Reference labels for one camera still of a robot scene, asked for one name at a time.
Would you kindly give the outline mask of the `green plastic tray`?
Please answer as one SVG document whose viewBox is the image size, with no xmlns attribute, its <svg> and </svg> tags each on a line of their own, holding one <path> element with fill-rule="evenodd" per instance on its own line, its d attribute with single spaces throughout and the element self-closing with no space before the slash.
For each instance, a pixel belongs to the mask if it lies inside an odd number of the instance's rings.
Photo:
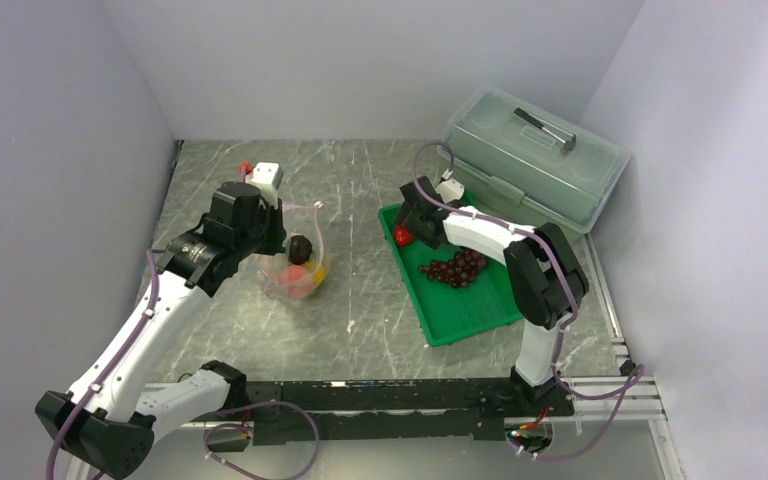
<svg viewBox="0 0 768 480">
<path fill-rule="evenodd" d="M 488 261 L 473 283 L 459 289 L 432 281 L 420 272 L 420 266 L 433 260 L 452 258 L 457 248 L 442 245 L 432 249 L 418 240 L 406 246 L 398 245 L 393 230 L 399 208 L 398 203 L 384 206 L 378 210 L 377 217 L 428 344 L 450 344 L 523 319 L 515 304 L 507 271 L 494 260 Z"/>
</svg>

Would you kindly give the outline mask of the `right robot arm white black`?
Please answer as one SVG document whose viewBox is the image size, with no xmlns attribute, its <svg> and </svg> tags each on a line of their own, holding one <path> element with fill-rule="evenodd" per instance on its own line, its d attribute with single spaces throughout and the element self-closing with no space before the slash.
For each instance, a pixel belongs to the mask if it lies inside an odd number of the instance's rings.
<svg viewBox="0 0 768 480">
<path fill-rule="evenodd" d="M 444 203 L 421 176 L 399 187 L 403 203 L 395 222 L 431 248 L 466 247 L 504 266 L 512 297 L 525 320 L 520 353 L 511 371 L 511 401 L 534 415 L 559 387 L 562 337 L 590 286 L 560 227 L 508 223 L 458 200 Z"/>
</svg>

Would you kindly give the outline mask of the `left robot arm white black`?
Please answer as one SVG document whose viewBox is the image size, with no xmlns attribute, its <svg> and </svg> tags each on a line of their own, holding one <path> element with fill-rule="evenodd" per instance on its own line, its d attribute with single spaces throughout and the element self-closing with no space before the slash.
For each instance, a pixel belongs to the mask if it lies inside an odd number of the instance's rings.
<svg viewBox="0 0 768 480">
<path fill-rule="evenodd" d="M 145 385 L 178 331 L 251 254 L 274 255 L 286 232 L 275 181 L 230 181 L 198 224 L 148 257 L 149 290 L 121 330 L 69 389 L 48 391 L 35 413 L 53 439 L 45 476 L 59 451 L 113 479 L 131 475 L 153 444 L 201 415 L 239 417 L 249 401 L 244 373 L 220 361 L 152 395 Z"/>
</svg>

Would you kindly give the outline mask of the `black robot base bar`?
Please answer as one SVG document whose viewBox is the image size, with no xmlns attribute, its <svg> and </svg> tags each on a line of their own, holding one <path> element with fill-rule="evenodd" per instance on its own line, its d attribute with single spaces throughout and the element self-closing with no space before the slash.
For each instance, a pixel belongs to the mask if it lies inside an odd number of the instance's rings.
<svg viewBox="0 0 768 480">
<path fill-rule="evenodd" d="M 256 446 L 326 440 L 469 437 L 500 441 L 521 423 L 570 417 L 552 387 L 540 395 L 508 377 L 251 381 L 208 422 L 244 421 Z"/>
</svg>

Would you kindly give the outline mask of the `yellow orange fruit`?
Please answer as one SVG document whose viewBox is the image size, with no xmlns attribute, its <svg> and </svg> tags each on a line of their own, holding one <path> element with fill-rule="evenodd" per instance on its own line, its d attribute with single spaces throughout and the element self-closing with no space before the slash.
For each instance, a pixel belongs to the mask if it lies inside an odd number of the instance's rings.
<svg viewBox="0 0 768 480">
<path fill-rule="evenodd" d="M 306 262 L 304 266 L 309 270 L 312 277 L 312 283 L 314 288 L 318 288 L 325 280 L 328 274 L 327 265 L 323 262 L 311 260 Z"/>
</svg>

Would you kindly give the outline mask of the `dark purple mangosteen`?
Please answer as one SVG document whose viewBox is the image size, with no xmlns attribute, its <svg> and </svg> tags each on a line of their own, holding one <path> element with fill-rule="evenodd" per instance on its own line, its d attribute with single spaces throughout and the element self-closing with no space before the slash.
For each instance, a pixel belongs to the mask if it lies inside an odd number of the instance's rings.
<svg viewBox="0 0 768 480">
<path fill-rule="evenodd" d="M 292 265 L 304 265 L 313 255 L 313 244 L 304 235 L 296 234 L 290 238 L 287 259 Z"/>
</svg>

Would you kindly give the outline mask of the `clear zip top bag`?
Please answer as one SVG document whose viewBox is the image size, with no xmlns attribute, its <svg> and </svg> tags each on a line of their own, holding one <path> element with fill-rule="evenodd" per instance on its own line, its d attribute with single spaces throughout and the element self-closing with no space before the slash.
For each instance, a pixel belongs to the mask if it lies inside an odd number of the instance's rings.
<svg viewBox="0 0 768 480">
<path fill-rule="evenodd" d="M 285 204 L 283 222 L 286 238 L 283 251 L 274 256 L 256 255 L 261 292 L 269 298 L 302 301 L 325 281 L 330 271 L 320 222 L 322 201 L 310 205 Z"/>
</svg>

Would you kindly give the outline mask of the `pink peach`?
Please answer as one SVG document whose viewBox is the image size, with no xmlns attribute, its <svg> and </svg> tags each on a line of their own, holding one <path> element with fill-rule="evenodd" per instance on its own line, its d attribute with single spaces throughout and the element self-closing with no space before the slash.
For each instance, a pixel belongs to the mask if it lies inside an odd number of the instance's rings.
<svg viewBox="0 0 768 480">
<path fill-rule="evenodd" d="M 277 276 L 278 291 L 290 299 L 303 299 L 313 290 L 311 273 L 301 265 L 290 265 Z"/>
</svg>

